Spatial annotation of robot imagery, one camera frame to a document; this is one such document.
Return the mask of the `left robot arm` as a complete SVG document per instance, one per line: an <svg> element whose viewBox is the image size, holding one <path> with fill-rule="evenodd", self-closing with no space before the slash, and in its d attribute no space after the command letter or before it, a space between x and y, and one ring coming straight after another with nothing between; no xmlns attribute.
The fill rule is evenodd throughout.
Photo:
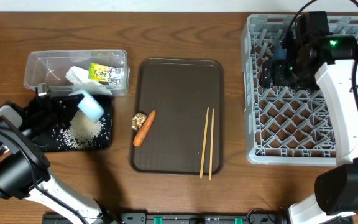
<svg viewBox="0 0 358 224"><path fill-rule="evenodd" d="M0 106L0 198L37 202L71 223L119 223L93 198L85 197L52 172L50 161L33 138L54 125L67 127L82 103L92 96L36 96L23 108L10 101Z"/></svg>

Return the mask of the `light blue bowl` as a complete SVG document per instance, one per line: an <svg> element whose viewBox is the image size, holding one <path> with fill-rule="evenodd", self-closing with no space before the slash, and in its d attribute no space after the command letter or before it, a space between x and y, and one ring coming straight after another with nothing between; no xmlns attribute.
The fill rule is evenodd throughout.
<svg viewBox="0 0 358 224"><path fill-rule="evenodd" d="M70 93L69 96L82 95L83 99L77 107L90 119L97 123L104 114L102 106L86 90L77 90Z"/></svg>

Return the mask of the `orange carrot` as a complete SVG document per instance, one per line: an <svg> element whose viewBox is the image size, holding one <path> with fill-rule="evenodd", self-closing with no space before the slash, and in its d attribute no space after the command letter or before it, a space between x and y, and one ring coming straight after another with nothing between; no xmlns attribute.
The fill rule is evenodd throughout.
<svg viewBox="0 0 358 224"><path fill-rule="evenodd" d="M151 128L151 125L155 119L155 116L157 114L157 110L153 110L149 116L147 117L147 119L145 120L145 122L143 123L142 127L140 128L139 132L136 134L134 140L133 140L133 145L134 146L141 146L149 129Z"/></svg>

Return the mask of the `white tissue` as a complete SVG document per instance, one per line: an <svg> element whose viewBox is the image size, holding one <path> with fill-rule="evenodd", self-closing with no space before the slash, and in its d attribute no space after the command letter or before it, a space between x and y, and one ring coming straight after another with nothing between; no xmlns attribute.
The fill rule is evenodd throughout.
<svg viewBox="0 0 358 224"><path fill-rule="evenodd" d="M69 71L66 72L65 78L74 86L74 90L86 90L91 95L108 95L112 96L110 90L108 90L100 82L90 80L88 78L88 71L72 66Z"/></svg>

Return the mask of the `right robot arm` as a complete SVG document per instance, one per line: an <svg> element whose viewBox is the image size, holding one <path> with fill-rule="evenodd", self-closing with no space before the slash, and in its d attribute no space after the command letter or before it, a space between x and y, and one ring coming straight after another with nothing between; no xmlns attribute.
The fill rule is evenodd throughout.
<svg viewBox="0 0 358 224"><path fill-rule="evenodd" d="M282 47L284 59L263 63L261 86L321 90L337 153L336 167L316 178L313 195L290 205L276 222L347 222L358 213L358 40L333 35L324 11L301 8Z"/></svg>

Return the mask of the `brown food scrap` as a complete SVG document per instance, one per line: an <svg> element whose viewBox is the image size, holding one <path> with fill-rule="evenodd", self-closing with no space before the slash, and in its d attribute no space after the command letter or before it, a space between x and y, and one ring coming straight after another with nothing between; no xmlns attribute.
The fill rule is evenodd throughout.
<svg viewBox="0 0 358 224"><path fill-rule="evenodd" d="M147 119L146 114L136 113L132 118L132 129L138 131L142 127L146 119Z"/></svg>

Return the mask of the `yellow green snack wrapper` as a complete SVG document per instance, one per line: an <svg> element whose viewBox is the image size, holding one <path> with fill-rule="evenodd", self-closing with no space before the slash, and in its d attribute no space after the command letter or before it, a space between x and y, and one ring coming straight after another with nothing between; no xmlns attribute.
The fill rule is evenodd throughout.
<svg viewBox="0 0 358 224"><path fill-rule="evenodd" d="M88 78L103 84L121 85L126 80L126 74L123 68L91 63L88 70Z"/></svg>

